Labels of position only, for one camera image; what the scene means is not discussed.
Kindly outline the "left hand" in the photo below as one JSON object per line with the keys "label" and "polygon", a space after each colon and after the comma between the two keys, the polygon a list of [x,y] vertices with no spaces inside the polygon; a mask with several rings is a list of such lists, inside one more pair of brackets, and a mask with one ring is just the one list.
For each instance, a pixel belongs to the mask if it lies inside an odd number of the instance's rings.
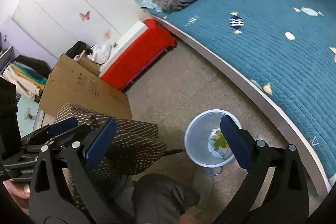
{"label": "left hand", "polygon": [[22,209],[24,213],[29,215],[29,198],[30,186],[29,184],[16,183],[13,180],[3,182],[7,191],[15,201],[15,203]]}

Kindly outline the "right hand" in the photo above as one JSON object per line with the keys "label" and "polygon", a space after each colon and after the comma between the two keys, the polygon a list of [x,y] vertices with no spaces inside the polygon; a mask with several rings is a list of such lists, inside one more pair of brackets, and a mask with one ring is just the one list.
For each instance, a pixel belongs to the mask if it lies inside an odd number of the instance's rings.
{"label": "right hand", "polygon": [[197,224],[197,220],[190,214],[185,213],[181,215],[178,220],[178,224]]}

